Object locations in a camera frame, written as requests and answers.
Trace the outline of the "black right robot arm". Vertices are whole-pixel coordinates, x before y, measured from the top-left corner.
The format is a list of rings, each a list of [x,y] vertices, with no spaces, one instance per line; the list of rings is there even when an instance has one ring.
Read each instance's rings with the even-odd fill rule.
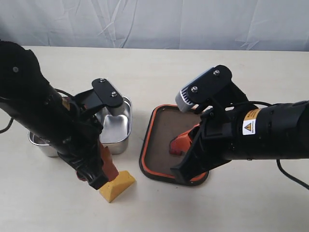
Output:
[[[184,159],[171,167],[182,184],[232,160],[308,159],[309,103],[258,108],[248,101],[223,114],[213,107],[189,135],[193,140]]]

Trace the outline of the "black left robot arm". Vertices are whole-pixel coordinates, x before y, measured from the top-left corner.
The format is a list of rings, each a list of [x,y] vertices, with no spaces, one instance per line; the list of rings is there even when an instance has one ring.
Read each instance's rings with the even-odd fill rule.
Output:
[[[63,97],[43,76],[33,51],[9,41],[0,43],[0,107],[34,133],[72,167],[79,179],[99,189],[119,174],[99,140],[103,124],[96,114],[115,113],[123,98],[106,79],[90,90]]]

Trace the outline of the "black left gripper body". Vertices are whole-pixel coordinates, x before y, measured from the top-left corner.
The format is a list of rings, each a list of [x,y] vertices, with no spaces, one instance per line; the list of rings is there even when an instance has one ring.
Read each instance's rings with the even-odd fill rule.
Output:
[[[52,141],[52,147],[75,172],[84,173],[89,186],[98,190],[108,182],[107,176],[102,170],[99,144],[86,148],[72,139],[72,133],[78,129],[78,124],[85,121],[74,121],[68,127],[68,131],[59,134]]]

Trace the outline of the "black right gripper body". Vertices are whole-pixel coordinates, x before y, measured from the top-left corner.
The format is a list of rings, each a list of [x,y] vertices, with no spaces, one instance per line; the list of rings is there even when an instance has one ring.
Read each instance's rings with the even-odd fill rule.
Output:
[[[199,128],[193,142],[184,154],[183,160],[170,168],[175,180],[188,184],[202,173],[225,165],[233,160],[241,160],[240,138],[241,108],[207,110],[201,116]]]

